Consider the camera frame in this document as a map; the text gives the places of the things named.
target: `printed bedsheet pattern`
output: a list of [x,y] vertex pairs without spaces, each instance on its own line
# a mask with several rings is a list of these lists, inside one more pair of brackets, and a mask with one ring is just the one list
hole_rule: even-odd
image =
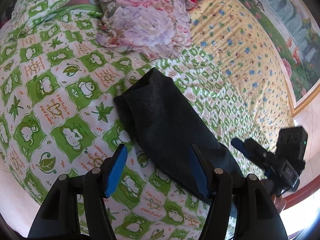
[[193,42],[236,88],[274,150],[279,130],[293,120],[282,62],[267,33],[238,0],[197,0],[190,14]]
[[[197,239],[209,207],[158,170],[130,142],[113,98],[152,67],[173,78],[245,175],[262,171],[229,145],[233,137],[268,141],[242,97],[200,47],[178,59],[149,62],[95,42],[93,7],[69,7],[15,39],[11,22],[0,31],[0,154],[20,185],[41,203],[59,174],[85,174],[120,143],[129,157],[116,192],[105,200],[117,239]],[[82,232],[88,233],[79,196]],[[235,220],[230,219],[229,239]]]

